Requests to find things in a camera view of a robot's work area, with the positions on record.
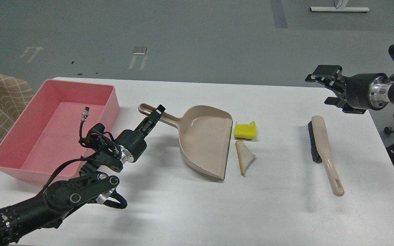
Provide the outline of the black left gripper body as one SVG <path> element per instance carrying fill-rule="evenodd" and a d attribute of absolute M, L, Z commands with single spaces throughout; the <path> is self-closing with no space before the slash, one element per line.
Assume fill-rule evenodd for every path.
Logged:
<path fill-rule="evenodd" d="M 127 162 L 134 163 L 141 157 L 147 148 L 146 136 L 141 130 L 126 129 L 115 138 L 115 143 L 126 149 Z"/>

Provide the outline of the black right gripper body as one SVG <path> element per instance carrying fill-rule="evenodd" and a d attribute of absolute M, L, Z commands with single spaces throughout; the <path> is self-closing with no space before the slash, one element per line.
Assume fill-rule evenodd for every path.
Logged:
<path fill-rule="evenodd" d="M 384 73 L 362 73 L 344 80 L 349 106 L 363 110 L 381 110 L 388 104 L 388 77 Z"/>

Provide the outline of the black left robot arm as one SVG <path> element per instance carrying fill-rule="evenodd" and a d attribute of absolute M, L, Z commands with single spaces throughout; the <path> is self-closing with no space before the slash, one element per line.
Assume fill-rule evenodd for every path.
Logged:
<path fill-rule="evenodd" d="M 58 228 L 64 219 L 86 204 L 103 204 L 125 209 L 127 201 L 117 193 L 117 176 L 100 172 L 101 166 L 121 172 L 124 165 L 139 159 L 146 150 L 145 137 L 160 120 L 165 107 L 159 105 L 134 129 L 114 138 L 101 123 L 82 135 L 89 107 L 81 115 L 79 143 L 94 150 L 61 164 L 34 197 L 0 209 L 0 246 L 17 243 L 23 236 L 42 228 Z"/>

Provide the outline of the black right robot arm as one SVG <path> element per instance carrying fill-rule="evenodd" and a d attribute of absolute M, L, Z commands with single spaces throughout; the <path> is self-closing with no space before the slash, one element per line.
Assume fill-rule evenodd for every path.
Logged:
<path fill-rule="evenodd" d="M 394 62 L 394 44 L 388 49 Z M 341 108 L 344 113 L 364 114 L 366 110 L 382 110 L 394 104 L 394 74 L 361 73 L 351 77 L 341 74 L 339 65 L 319 65 L 309 74 L 306 82 L 316 82 L 333 91 L 324 103 Z"/>

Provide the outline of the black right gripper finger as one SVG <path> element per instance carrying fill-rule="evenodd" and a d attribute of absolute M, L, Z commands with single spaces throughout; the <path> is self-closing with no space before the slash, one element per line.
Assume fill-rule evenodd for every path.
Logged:
<path fill-rule="evenodd" d="M 330 90 L 344 91 L 346 89 L 345 76 L 341 72 L 340 65 L 319 65 L 312 74 L 306 76 L 305 82 L 316 82 Z"/>
<path fill-rule="evenodd" d="M 326 105 L 336 106 L 337 108 L 341 108 L 342 112 L 348 114 L 364 114 L 366 109 L 357 109 L 350 106 L 345 99 L 338 97 L 327 97 L 324 101 Z"/>

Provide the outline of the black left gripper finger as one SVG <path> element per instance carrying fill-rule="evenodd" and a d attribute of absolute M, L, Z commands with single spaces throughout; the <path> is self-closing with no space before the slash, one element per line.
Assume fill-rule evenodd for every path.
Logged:
<path fill-rule="evenodd" d="M 159 105 L 155 110 L 153 110 L 148 116 L 154 120 L 155 125 L 158 123 L 160 120 L 163 112 L 166 110 L 166 108 L 163 105 Z"/>
<path fill-rule="evenodd" d="M 135 129 L 135 139 L 144 139 L 154 128 L 155 122 L 150 117 L 145 117 Z"/>

